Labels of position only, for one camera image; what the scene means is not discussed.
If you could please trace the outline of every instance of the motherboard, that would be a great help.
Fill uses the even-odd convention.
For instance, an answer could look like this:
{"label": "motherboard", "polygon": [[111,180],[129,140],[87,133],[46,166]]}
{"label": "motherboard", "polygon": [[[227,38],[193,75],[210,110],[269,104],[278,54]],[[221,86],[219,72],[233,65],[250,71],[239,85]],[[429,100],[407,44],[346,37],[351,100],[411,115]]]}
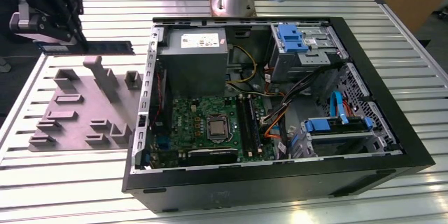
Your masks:
{"label": "motherboard", "polygon": [[266,115],[257,95],[175,99],[173,129],[158,136],[159,168],[274,160],[258,125]]}

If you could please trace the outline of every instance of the floor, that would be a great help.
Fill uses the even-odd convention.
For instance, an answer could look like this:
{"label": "floor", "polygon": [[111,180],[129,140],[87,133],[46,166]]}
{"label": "floor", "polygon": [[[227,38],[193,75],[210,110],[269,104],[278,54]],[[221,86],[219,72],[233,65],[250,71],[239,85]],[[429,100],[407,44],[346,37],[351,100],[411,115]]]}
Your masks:
{"label": "floor", "polygon": [[[427,50],[437,59],[442,68],[448,72],[448,21],[439,20],[437,15],[430,16],[426,24],[415,34],[419,40],[430,40]],[[7,58],[13,69],[0,73],[0,126],[15,103],[22,87],[41,55],[33,42],[10,43],[6,36],[0,35],[0,57]]]}
{"label": "floor", "polygon": [[448,72],[448,20],[441,20],[437,14],[431,15],[415,37],[421,40],[431,39],[427,50]]}

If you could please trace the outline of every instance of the yellow wire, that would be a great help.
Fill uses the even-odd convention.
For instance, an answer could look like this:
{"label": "yellow wire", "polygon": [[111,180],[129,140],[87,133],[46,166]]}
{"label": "yellow wire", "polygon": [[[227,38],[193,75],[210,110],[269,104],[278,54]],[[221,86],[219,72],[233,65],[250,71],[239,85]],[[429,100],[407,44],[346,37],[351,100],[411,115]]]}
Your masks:
{"label": "yellow wire", "polygon": [[254,71],[253,71],[253,74],[251,74],[251,76],[250,76],[249,78],[246,78],[246,79],[243,79],[243,80],[238,80],[238,81],[227,81],[227,83],[243,83],[243,82],[251,80],[253,77],[255,76],[255,74],[257,74],[257,72],[258,72],[258,64],[257,64],[257,62],[255,62],[255,59],[254,59],[253,55],[249,53],[249,51],[245,50],[243,47],[241,47],[241,46],[238,46],[238,45],[234,45],[234,47],[241,48],[241,50],[246,53],[246,55],[250,56],[251,61],[253,61],[253,63],[254,63]]}

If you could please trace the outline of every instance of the metal rail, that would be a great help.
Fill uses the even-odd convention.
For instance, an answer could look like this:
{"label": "metal rail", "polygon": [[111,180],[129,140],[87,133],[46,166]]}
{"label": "metal rail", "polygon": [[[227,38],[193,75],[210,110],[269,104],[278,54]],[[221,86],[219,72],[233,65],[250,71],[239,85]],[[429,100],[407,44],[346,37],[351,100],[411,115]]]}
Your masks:
{"label": "metal rail", "polygon": [[[154,17],[210,16],[209,0],[86,0],[93,40],[131,40],[135,57],[109,56],[115,74],[143,71]],[[0,130],[0,221],[34,223],[443,223],[448,217],[448,81],[439,65],[387,6],[373,0],[257,0],[258,16],[342,16],[355,33],[437,165],[359,196],[155,215],[122,193],[126,150],[33,153],[37,129],[59,68],[83,57],[49,57],[37,65]]]}

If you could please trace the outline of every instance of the power supply label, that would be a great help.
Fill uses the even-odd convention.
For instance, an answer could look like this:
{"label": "power supply label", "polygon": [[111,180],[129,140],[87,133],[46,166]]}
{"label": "power supply label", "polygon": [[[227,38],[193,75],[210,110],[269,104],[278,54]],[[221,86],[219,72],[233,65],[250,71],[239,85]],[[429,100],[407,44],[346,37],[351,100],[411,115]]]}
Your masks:
{"label": "power supply label", "polygon": [[182,36],[181,47],[219,47],[219,36],[218,34],[185,34]]}

